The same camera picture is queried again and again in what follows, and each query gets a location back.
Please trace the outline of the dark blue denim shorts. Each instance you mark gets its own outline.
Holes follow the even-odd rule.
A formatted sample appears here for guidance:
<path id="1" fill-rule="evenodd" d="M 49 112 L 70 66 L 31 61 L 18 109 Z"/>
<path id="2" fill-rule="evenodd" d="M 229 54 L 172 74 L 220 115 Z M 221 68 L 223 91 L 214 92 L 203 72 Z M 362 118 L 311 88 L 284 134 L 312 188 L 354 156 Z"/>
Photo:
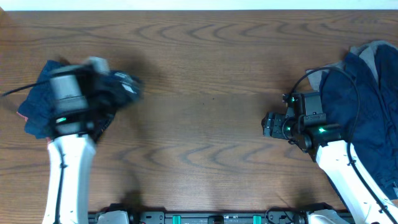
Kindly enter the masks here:
<path id="1" fill-rule="evenodd" d="M 97 142 L 112 123 L 116 113 L 103 114 L 87 111 L 57 113 L 49 82 L 50 72 L 63 66 L 66 65 L 49 60 L 36 83 L 28 85 L 30 92 L 17 110 L 20 114 L 28 117 L 25 131 L 37 139 L 48 137 L 50 140 L 69 134 L 79 136 L 87 134 L 94 142 Z"/>

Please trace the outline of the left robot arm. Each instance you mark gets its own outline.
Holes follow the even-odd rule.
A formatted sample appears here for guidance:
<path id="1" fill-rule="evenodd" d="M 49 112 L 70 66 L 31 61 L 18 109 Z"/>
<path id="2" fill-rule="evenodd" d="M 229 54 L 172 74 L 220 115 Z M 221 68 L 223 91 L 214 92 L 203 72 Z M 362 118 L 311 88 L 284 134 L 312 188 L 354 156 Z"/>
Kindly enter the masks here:
<path id="1" fill-rule="evenodd" d="M 96 143 L 117 110 L 141 97 L 143 83 L 122 71 L 70 66 L 51 72 L 54 116 L 48 123 L 49 190 L 44 223 L 88 223 Z"/>

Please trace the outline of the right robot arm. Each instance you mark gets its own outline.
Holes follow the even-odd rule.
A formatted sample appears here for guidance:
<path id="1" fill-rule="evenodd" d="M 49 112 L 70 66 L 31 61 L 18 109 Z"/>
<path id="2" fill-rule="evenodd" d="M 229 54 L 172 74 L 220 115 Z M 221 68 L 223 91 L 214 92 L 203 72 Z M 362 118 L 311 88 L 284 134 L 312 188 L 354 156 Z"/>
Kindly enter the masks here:
<path id="1" fill-rule="evenodd" d="M 261 126 L 265 137 L 296 145 L 318 164 L 355 223 L 397 223 L 397 207 L 365 169 L 354 146 L 341 138 L 340 126 L 328 124 L 325 114 L 268 112 Z"/>

